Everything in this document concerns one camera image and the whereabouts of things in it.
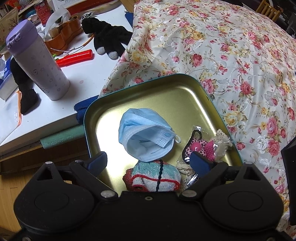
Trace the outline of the pink feathery hair accessory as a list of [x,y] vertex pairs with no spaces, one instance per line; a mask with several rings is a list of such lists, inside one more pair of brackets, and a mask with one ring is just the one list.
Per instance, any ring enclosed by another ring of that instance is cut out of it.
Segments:
[[213,162],[215,160],[214,141],[203,139],[199,130],[193,130],[190,139],[182,151],[182,160],[189,163],[192,152],[201,154],[206,160]]

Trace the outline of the light blue face mask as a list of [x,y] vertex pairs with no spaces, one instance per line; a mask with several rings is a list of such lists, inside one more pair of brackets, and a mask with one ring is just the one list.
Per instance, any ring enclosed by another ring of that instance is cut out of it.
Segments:
[[164,157],[182,139],[156,111],[130,108],[120,120],[118,141],[134,158],[151,162]]

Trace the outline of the lace trimmed packet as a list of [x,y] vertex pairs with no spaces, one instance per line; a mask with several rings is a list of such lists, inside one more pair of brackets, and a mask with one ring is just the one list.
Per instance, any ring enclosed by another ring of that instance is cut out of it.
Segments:
[[226,135],[221,129],[217,130],[213,141],[214,157],[215,161],[218,161],[226,155],[228,149],[232,148],[233,143],[231,138]]

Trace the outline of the rolled striped small towel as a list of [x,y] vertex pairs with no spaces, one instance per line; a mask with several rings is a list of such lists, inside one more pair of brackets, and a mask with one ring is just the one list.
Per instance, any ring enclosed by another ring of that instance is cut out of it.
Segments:
[[170,192],[177,191],[181,185],[181,174],[177,168],[163,160],[151,162],[138,161],[123,176],[128,191]]

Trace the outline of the gold metal tin tray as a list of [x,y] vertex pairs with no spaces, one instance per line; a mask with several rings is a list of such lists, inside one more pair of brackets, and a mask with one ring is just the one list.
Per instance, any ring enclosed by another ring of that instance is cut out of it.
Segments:
[[215,105],[201,84],[185,74],[174,74],[128,87],[96,99],[86,110],[84,129],[91,157],[104,151],[107,166],[98,179],[118,194],[126,191],[123,175],[137,163],[118,141],[123,114],[130,108],[149,108],[157,112],[181,138],[181,143],[162,158],[176,165],[193,127],[202,129],[209,140],[217,130],[229,135]]

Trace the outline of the lilac lidded white tumbler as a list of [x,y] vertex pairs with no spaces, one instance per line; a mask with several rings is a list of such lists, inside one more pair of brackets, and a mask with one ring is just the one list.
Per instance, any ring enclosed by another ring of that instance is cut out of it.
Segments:
[[31,80],[52,101],[61,99],[70,82],[29,20],[17,24],[6,38],[6,47]]

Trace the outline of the floral quilted bedspread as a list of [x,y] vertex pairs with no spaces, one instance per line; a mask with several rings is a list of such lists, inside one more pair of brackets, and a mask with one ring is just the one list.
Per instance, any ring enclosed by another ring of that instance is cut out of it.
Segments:
[[280,153],[295,137],[295,40],[224,1],[139,1],[132,39],[100,94],[175,73],[203,86],[242,160],[254,162],[283,200],[279,230],[295,237]]

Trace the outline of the black plush toy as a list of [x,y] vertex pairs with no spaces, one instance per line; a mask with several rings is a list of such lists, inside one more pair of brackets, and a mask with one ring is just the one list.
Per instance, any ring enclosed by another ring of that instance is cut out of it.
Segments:
[[123,26],[112,26],[97,18],[82,20],[82,29],[85,34],[94,35],[94,49],[99,55],[107,54],[112,60],[117,60],[125,52],[124,45],[128,45],[132,32]]

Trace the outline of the wooden violin-shaped tissue holder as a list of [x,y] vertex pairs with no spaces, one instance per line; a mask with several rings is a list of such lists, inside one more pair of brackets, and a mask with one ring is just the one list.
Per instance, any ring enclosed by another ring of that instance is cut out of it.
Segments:
[[57,56],[66,52],[72,40],[82,33],[78,16],[61,7],[50,15],[44,29],[44,42],[51,52]]

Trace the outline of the yellow wooden chair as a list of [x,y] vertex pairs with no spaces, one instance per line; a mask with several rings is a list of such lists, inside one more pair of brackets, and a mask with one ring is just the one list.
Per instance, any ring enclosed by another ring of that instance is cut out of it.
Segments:
[[281,15],[281,10],[274,8],[269,1],[262,0],[258,8],[256,9],[256,12],[259,14],[262,14],[269,19],[271,19],[273,22],[276,22]]

